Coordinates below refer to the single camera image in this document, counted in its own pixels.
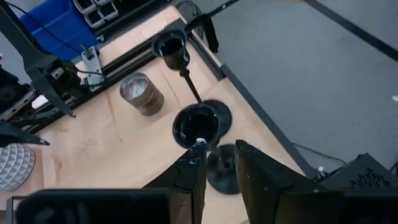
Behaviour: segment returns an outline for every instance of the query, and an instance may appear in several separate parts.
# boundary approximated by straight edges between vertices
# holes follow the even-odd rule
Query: wooden tabletop
[[[102,66],[180,17],[174,7],[168,7],[104,46],[100,55]],[[220,144],[243,139],[303,174],[233,84],[228,79],[218,82],[190,44],[187,49],[191,55],[188,68],[201,97],[223,101],[233,114],[232,127]],[[84,69],[81,63],[77,67]],[[160,112],[150,117],[141,115],[120,97],[120,83],[113,85],[77,108],[76,118],[64,116],[41,130],[38,135],[51,145],[30,146],[40,157],[33,173],[19,189],[0,194],[0,206],[5,208],[5,199],[11,195],[27,195],[42,188],[141,188],[171,166],[185,152],[173,139],[173,120],[195,98],[185,80],[161,59],[139,71],[165,96]],[[241,195],[219,194],[207,185],[203,223],[245,220]]]

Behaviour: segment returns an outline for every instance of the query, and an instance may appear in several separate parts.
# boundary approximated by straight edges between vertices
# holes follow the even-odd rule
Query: white textured object
[[[21,186],[35,164],[33,150],[20,144],[0,148],[0,192]]]

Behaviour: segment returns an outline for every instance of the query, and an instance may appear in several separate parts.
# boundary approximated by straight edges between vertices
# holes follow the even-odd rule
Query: black cup
[[[196,143],[197,138],[206,140],[214,147],[220,140],[220,121],[216,111],[206,104],[193,104],[181,110],[173,123],[175,141],[185,149]]]
[[[190,61],[186,49],[187,35],[183,30],[166,30],[152,42],[152,51],[157,57],[162,57],[169,69],[182,70]]]

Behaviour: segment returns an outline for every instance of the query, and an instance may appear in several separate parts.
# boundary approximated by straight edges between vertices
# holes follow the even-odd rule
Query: metal can
[[[133,73],[124,78],[120,95],[145,116],[156,114],[164,104],[163,94],[143,73]]]

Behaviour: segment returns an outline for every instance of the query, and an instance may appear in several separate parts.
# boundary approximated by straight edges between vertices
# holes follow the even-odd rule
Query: black stand base
[[[236,175],[235,145],[222,145],[217,150],[207,157],[207,181],[219,193],[239,194],[241,191]]]

